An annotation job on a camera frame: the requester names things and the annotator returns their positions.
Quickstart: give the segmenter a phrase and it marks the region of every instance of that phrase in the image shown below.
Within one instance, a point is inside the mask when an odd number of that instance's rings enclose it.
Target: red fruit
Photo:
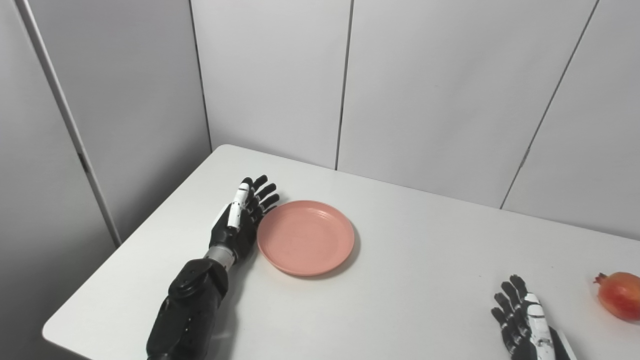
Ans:
[[[640,320],[640,277],[628,272],[606,276],[602,272],[595,281],[600,284],[598,300],[622,320]]]

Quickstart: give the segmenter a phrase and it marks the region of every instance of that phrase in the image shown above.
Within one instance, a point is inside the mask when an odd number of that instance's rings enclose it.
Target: prosthetic hand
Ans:
[[[225,206],[211,229],[209,251],[184,265],[169,285],[147,341],[148,360],[202,360],[209,348],[216,312],[228,289],[227,272],[255,244],[258,224],[280,197],[267,177],[247,177],[233,202]]]
[[[502,283],[503,293],[494,299],[500,305],[491,310],[500,323],[502,340],[512,360],[576,360],[562,332],[547,324],[538,298],[527,291],[521,277],[512,275]]]

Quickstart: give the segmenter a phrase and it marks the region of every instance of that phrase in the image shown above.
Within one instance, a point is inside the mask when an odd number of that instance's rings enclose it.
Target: robotic hand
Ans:
[[[527,291],[521,277],[512,275],[502,283],[503,293],[494,299],[500,305],[491,310],[500,323],[502,340],[511,360],[576,360],[562,332],[547,324],[538,298]]]
[[[169,286],[147,341],[148,360],[202,360],[207,355],[216,312],[227,294],[231,266],[255,244],[260,221],[280,197],[265,175],[247,177],[233,202],[225,206],[211,229],[209,251],[186,263]]]

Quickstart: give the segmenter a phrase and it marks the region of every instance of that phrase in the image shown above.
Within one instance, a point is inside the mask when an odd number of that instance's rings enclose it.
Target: tabletop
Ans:
[[[317,200],[351,221],[337,269],[287,275],[254,250],[230,273],[208,359],[509,359],[490,314],[511,274],[526,281],[578,359],[635,359],[640,325],[610,315],[599,273],[640,274],[640,241],[223,145],[49,319],[44,337],[93,360],[146,359],[169,284],[207,251],[246,176],[282,202]]]

